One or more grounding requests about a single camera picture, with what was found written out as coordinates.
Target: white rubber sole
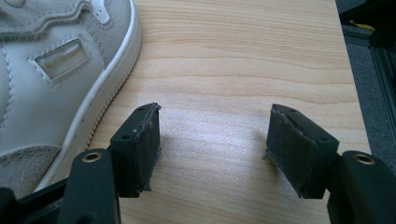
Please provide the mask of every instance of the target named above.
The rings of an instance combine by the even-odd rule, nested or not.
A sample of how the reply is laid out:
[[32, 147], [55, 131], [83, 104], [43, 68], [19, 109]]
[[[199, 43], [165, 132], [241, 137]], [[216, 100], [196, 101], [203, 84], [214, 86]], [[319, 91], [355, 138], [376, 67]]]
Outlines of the white rubber sole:
[[134, 17], [131, 18], [131, 21], [134, 22], [131, 22], [120, 50], [107, 66], [107, 69], [92, 85], [64, 139], [62, 150], [35, 190], [43, 189], [68, 176], [73, 159], [78, 153], [88, 148], [94, 130], [107, 106], [130, 75], [140, 51], [142, 39], [141, 25], [137, 13], [131, 13], [131, 15]]

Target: wooden table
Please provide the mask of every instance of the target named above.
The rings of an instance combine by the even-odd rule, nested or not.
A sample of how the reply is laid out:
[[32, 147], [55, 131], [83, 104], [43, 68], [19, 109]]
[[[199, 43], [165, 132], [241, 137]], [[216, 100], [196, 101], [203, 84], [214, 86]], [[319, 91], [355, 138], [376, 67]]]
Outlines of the wooden table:
[[294, 107], [369, 152], [333, 0], [136, 0], [143, 45], [91, 147], [159, 103], [152, 192], [121, 199], [123, 223], [329, 223], [265, 159], [272, 104]]

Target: wood grain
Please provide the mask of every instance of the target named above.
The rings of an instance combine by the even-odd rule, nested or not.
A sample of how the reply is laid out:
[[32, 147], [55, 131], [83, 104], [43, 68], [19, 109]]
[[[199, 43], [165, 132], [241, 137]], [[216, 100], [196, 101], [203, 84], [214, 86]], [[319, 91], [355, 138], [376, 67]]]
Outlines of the wood grain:
[[152, 192], [121, 199], [123, 223], [329, 223], [264, 159], [272, 104], [294, 107], [369, 152], [334, 1], [136, 0], [143, 45], [91, 147], [159, 103]]

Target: rectangular shoe patch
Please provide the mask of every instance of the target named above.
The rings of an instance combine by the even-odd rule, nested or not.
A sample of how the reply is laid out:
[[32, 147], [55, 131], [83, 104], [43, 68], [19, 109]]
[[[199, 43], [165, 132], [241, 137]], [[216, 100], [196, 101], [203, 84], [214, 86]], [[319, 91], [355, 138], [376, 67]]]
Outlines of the rectangular shoe patch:
[[67, 42], [44, 55], [35, 58], [35, 62], [47, 74], [55, 79], [72, 74], [89, 60], [89, 54], [79, 39]]

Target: shoe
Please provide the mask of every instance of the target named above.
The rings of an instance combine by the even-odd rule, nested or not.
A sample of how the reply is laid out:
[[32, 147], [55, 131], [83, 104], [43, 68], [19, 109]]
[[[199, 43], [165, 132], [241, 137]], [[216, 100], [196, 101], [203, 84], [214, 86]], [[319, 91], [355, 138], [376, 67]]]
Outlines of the shoe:
[[141, 45], [132, 0], [0, 0], [0, 186], [67, 177]]

